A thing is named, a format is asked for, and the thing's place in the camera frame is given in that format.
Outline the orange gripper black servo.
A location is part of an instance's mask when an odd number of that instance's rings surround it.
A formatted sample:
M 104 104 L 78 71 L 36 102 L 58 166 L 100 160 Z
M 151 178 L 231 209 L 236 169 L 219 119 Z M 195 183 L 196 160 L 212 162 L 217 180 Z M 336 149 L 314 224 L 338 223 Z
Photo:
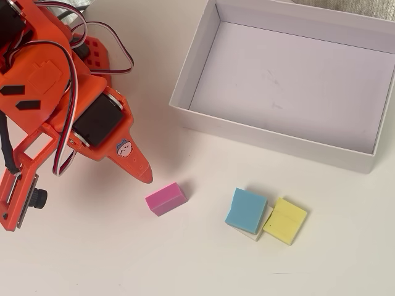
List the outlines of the orange gripper black servo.
M 96 161 L 108 157 L 137 180 L 151 183 L 151 166 L 130 136 L 133 116 L 125 97 L 103 77 L 80 75 L 78 82 L 69 146 Z

